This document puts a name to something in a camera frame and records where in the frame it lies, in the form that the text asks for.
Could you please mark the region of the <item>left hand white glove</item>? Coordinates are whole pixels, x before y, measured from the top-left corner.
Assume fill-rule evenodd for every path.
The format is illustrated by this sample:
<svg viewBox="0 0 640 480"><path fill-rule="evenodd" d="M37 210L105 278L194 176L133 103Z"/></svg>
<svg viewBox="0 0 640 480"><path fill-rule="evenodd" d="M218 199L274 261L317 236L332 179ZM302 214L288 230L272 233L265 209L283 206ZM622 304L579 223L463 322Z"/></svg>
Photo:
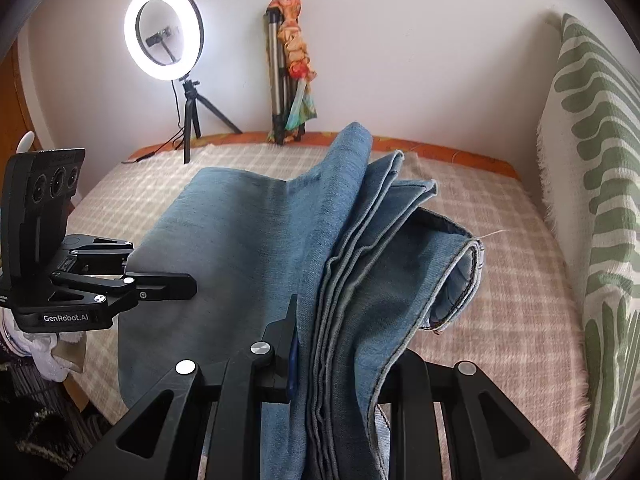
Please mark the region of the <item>left hand white glove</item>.
<svg viewBox="0 0 640 480"><path fill-rule="evenodd" d="M81 373L84 369L85 332L24 333L17 327L12 312L2 308L1 341L16 356L31 358L40 375L51 382L64 382L70 372Z"/></svg>

